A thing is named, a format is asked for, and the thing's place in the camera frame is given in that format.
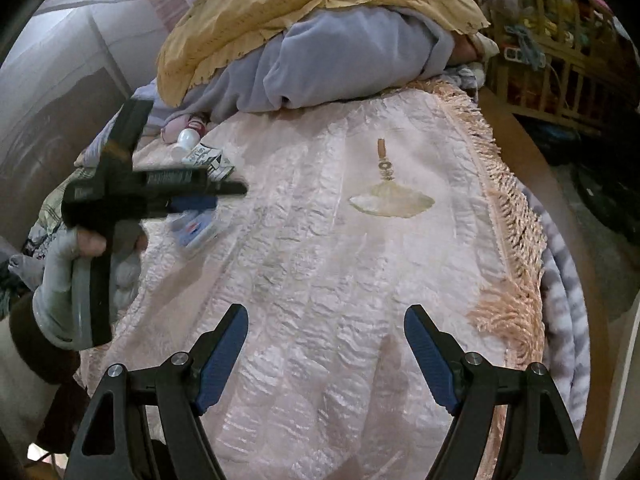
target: wooden bed frame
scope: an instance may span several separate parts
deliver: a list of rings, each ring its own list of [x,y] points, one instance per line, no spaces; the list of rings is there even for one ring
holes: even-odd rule
[[[545,206],[569,247],[580,276],[591,339],[591,387],[580,445],[588,474],[594,478],[605,437],[613,370],[609,361],[607,314],[596,284],[593,261],[558,181],[524,128],[487,88],[480,92],[480,107],[494,129],[502,160]]]

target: human hand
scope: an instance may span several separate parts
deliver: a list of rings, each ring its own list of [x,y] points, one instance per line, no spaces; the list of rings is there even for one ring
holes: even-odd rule
[[[112,323],[117,320],[118,312],[125,310],[136,299],[141,271],[140,253],[148,244],[146,234],[138,222],[121,222],[118,228],[132,232],[132,236],[125,238],[135,239],[136,243],[133,247],[121,247],[118,246],[117,237],[114,238],[109,298]],[[62,233],[49,247],[42,285],[33,295],[33,315],[43,335],[59,348],[78,350],[73,346],[73,261],[81,256],[100,256],[105,248],[104,237],[78,227]]]

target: gray and white striped fabric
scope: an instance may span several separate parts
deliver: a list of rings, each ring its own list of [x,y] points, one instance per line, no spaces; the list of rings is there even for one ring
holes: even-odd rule
[[[589,325],[582,285],[574,260],[555,222],[540,201],[522,183],[530,208],[540,216],[547,238],[542,253],[542,317],[545,323],[544,362],[567,407],[575,432],[580,434],[591,376]]]

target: white bottle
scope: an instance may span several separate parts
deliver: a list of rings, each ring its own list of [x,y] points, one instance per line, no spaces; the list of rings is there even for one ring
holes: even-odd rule
[[[180,132],[178,141],[171,148],[171,158],[181,161],[200,142],[200,134],[192,128],[185,128]]]

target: metal screw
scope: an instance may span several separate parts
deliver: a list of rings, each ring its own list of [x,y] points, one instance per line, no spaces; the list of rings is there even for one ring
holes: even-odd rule
[[[465,361],[473,366],[478,366],[482,362],[482,356],[478,352],[468,352],[465,354]]]
[[[109,377],[117,377],[122,373],[122,365],[111,365],[107,370]]]
[[[542,363],[531,363],[531,371],[537,375],[546,374],[546,367]]]
[[[180,366],[185,364],[189,360],[189,354],[187,352],[178,352],[171,356],[171,364]]]

